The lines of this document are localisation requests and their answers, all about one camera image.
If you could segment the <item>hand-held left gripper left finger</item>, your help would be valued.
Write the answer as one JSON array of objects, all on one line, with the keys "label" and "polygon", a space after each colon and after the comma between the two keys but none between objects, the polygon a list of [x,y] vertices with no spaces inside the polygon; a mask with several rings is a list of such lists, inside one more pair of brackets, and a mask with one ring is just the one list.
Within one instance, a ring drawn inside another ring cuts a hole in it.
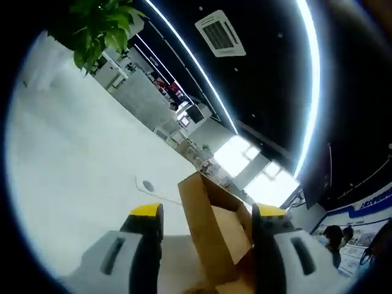
[{"label": "hand-held left gripper left finger", "polygon": [[134,208],[119,230],[106,232],[64,278],[69,293],[157,293],[164,208]]}]

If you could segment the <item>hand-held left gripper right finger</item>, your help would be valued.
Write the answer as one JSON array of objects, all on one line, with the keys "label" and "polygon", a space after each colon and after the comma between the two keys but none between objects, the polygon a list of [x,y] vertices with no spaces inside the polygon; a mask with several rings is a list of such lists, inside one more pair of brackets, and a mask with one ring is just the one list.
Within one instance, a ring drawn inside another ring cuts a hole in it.
[{"label": "hand-held left gripper right finger", "polygon": [[283,209],[252,205],[255,293],[341,293],[349,280],[338,273],[332,253]]}]

